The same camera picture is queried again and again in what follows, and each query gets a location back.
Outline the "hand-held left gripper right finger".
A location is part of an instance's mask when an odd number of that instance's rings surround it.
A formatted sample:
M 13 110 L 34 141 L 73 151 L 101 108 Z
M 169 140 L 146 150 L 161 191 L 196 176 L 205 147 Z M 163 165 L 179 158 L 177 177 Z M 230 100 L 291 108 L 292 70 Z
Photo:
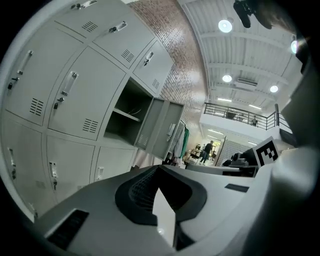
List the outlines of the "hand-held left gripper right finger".
M 256 177 L 225 176 L 165 166 L 175 175 L 197 182 L 207 198 L 197 216 L 180 227 L 192 243 L 184 252 L 244 252 L 263 204 L 263 173 Z

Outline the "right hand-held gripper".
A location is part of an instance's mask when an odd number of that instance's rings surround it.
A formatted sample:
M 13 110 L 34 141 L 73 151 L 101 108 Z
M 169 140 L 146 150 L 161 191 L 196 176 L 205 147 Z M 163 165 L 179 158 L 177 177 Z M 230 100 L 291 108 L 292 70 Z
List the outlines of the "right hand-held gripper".
M 221 167 L 209 167 L 200 164 L 188 164 L 185 169 L 204 174 L 223 175 L 223 172 L 231 173 L 231 168 L 238 169 L 235 171 L 243 177 L 254 178 L 258 170 L 264 165 L 273 164 L 279 157 L 278 149 L 274 138 L 270 136 L 260 144 L 246 150 L 237 152 L 230 159 L 222 163 L 227 170 Z

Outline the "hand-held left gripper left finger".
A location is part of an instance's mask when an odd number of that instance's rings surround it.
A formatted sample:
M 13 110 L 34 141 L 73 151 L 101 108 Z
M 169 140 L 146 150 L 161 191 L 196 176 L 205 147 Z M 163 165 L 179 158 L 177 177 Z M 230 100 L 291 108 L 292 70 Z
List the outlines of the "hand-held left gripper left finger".
M 174 176 L 156 165 L 94 182 L 46 212 L 35 228 L 64 255 L 172 255 L 153 208 L 160 185 Z

